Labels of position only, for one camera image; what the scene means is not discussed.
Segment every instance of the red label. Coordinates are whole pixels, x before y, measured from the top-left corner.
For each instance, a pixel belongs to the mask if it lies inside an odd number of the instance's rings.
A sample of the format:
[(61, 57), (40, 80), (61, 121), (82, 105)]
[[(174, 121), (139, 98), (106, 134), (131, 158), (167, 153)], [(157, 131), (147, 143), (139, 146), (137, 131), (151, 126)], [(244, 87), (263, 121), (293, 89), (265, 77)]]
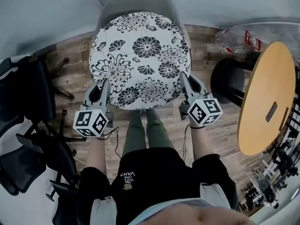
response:
[(225, 48), (229, 53), (234, 53), (230, 48)]
[(252, 37), (248, 30), (246, 30), (245, 33), (245, 42), (258, 51), (261, 49), (261, 41), (255, 37)]

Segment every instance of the forearm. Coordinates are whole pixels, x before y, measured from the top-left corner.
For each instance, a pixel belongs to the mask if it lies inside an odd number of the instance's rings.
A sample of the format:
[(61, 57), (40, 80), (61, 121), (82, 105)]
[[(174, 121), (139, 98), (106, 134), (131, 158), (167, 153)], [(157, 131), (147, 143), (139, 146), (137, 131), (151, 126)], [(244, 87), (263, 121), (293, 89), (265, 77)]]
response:
[(95, 167), (106, 176), (105, 143), (97, 138), (90, 139), (85, 167)]
[[(191, 127), (196, 127), (195, 123), (191, 121)], [(209, 154), (213, 154), (214, 150), (211, 145), (211, 140), (208, 136), (208, 133), (205, 127), (200, 129), (192, 129), (192, 143), (193, 143), (193, 155), (194, 161), (198, 160), (201, 157), (204, 157)]]

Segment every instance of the person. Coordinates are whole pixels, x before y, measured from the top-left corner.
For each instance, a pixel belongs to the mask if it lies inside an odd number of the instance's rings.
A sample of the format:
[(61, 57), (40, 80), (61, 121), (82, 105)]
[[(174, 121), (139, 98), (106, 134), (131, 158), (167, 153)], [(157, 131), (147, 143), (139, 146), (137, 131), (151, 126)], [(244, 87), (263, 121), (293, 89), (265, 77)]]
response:
[(80, 225), (248, 225), (234, 211), (235, 183), (213, 152), (204, 127), (191, 120), (194, 162), (185, 165), (154, 109), (145, 131), (131, 111), (118, 175), (106, 177), (104, 140), (92, 138), (81, 172), (77, 219)]

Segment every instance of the black t-shirt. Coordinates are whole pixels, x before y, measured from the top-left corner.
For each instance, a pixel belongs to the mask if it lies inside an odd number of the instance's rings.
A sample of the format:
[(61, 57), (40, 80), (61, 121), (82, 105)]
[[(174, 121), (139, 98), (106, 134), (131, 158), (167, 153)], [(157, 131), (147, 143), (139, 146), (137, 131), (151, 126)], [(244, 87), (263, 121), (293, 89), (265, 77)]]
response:
[(230, 206), (236, 206), (235, 183), (218, 154), (198, 159), (191, 168), (172, 148), (133, 151), (122, 157), (118, 175), (111, 185), (98, 169), (83, 169), (77, 217), (81, 225), (90, 224), (94, 200), (112, 196), (117, 205), (117, 225), (127, 225), (155, 204), (200, 197), (200, 183), (219, 184)]

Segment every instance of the shoulder strap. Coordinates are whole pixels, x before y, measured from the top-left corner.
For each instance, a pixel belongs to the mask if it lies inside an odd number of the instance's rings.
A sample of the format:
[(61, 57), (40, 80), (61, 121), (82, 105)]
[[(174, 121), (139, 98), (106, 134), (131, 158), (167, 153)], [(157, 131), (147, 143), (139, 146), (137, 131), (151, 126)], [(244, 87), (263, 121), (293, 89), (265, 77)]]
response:
[(90, 214), (90, 225), (115, 225), (116, 220), (117, 205), (113, 197), (94, 201)]
[(221, 186), (217, 183), (212, 185), (201, 183), (200, 197), (208, 201), (213, 206), (230, 208), (230, 204), (227, 200), (224, 191), (222, 190)]

